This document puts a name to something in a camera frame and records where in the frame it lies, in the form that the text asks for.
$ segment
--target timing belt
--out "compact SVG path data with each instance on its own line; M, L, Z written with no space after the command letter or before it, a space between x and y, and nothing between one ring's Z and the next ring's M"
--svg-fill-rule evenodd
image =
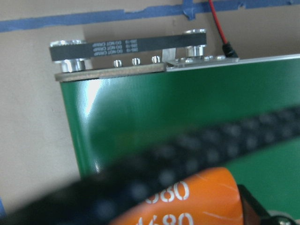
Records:
M181 134L30 204L0 225L106 225L200 170L299 135L300 106Z
M206 45L206 33L102 41L50 47L52 61Z

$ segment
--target black plastic piece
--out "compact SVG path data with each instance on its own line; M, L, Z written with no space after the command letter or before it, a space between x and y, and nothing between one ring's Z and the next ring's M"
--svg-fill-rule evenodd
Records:
M238 58L238 55L235 52L235 50L232 48L230 42L223 44L222 49L227 58Z
M238 185L243 207L244 225L296 225L286 216L271 216L244 185Z

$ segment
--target beige wall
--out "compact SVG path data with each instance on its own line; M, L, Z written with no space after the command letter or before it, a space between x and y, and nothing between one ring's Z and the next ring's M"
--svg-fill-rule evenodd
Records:
M180 3L5 0L1 3L0 20L89 12L95 11L97 4L97 11L130 11ZM300 5L241 8L218 15L241 58L300 53ZM79 178L60 87L53 77L60 68L51 63L47 49L51 41L153 37L181 34L191 28L206 28L207 54L222 54L210 13L197 14L193 21L181 15L0 33L0 196L7 211ZM150 55L142 53L142 60L150 61ZM97 59L93 64L110 67L112 60Z

